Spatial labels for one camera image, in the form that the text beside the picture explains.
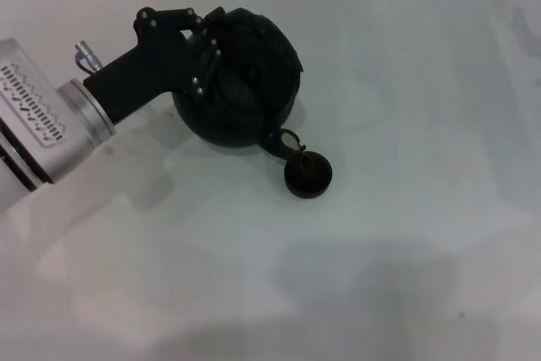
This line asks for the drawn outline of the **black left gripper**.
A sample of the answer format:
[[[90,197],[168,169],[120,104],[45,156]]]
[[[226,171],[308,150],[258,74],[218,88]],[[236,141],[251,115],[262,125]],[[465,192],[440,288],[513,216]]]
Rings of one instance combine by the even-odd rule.
[[[132,113],[172,92],[188,100],[205,96],[221,50],[216,39],[191,37],[200,33],[226,11],[215,8],[199,16],[192,8],[155,10],[142,8],[134,21],[138,44],[83,81],[108,118],[121,122]]]

